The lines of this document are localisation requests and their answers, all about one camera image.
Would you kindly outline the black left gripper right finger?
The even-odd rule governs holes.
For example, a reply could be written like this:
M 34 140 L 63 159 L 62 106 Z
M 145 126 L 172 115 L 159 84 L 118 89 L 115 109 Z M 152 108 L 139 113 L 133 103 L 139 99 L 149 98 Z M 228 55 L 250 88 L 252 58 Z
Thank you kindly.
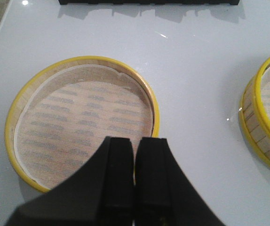
M 135 160 L 135 225 L 223 224 L 187 179 L 167 140 L 142 138 Z

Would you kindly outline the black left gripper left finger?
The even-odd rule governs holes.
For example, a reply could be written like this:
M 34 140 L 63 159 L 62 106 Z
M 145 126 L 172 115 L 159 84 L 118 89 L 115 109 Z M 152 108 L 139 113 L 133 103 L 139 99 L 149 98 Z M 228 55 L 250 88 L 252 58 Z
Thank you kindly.
M 106 137 L 94 155 L 49 192 L 18 206 L 7 226 L 131 226 L 130 139 Z

